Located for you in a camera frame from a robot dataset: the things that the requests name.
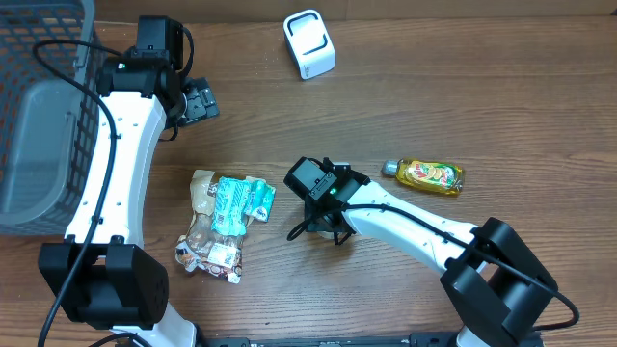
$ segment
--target bottle cap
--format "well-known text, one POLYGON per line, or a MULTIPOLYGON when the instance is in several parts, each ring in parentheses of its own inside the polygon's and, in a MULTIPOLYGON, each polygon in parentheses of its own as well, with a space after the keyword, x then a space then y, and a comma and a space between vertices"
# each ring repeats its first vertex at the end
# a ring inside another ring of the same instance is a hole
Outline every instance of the bottle cap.
POLYGON ((398 170, 398 162, 396 160, 387 160, 382 168, 382 174, 394 176, 398 170))

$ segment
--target wooden surface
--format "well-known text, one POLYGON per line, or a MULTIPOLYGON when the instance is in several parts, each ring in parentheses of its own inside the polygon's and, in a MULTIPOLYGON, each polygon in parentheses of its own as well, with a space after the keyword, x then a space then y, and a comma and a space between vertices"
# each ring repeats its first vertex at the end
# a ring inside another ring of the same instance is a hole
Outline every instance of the wooden surface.
MULTIPOLYGON (((614 346, 617 334, 617 18, 434 19, 328 24, 335 69, 301 82, 279 24, 190 26, 193 76, 207 76, 221 116, 158 146, 146 249, 171 279, 171 303, 208 336, 281 338, 448 331, 461 322, 438 277, 381 242, 285 241, 302 202, 282 184, 302 155, 349 161, 403 200, 447 218, 498 217, 519 233, 580 308, 547 346, 614 346), (458 199, 380 176, 413 155, 467 169, 458 199), (195 169, 263 177, 279 188, 267 224, 245 242, 239 285, 192 277, 174 261, 191 218, 195 169)), ((99 26, 117 49, 134 26, 99 26)), ((53 296, 40 243, 0 238, 0 345, 32 346, 53 296)), ((542 323, 569 313, 552 303, 542 323)), ((49 346, 105 335, 59 314, 49 346)))
POLYGON ((609 15, 614 0, 104 0, 96 18, 136 23, 142 14, 164 14, 185 23, 283 22, 316 9, 328 20, 609 15))

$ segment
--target white box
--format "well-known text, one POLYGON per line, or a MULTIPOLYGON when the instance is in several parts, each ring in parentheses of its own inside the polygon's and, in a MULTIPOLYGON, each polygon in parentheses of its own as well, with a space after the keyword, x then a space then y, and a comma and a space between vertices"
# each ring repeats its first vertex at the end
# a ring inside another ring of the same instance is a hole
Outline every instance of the white box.
POLYGON ((285 20, 282 28, 289 54, 303 79, 310 79, 335 67, 335 47, 317 11, 293 14, 285 20))

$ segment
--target gray object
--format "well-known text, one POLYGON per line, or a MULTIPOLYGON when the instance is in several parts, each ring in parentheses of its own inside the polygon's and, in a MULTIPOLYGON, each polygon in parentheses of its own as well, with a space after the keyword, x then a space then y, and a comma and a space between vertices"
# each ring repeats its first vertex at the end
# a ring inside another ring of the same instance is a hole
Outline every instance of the gray object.
POLYGON ((382 168, 382 174, 395 176, 398 170, 398 162, 396 160, 387 160, 382 168))
MULTIPOLYGON (((98 43, 93 0, 0 4, 0 233, 63 234, 81 200, 98 131, 98 107, 32 56, 35 42, 98 43)), ((105 55, 45 46, 41 56, 95 91, 105 55)))

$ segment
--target bottle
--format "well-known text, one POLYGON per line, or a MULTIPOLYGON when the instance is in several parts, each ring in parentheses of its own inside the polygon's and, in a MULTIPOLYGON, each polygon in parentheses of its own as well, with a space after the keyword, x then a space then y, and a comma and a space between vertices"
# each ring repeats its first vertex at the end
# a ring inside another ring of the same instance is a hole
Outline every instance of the bottle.
POLYGON ((458 196, 463 190, 465 171, 454 164, 425 162, 416 158, 388 160, 382 173, 396 176, 401 183, 430 192, 458 196))

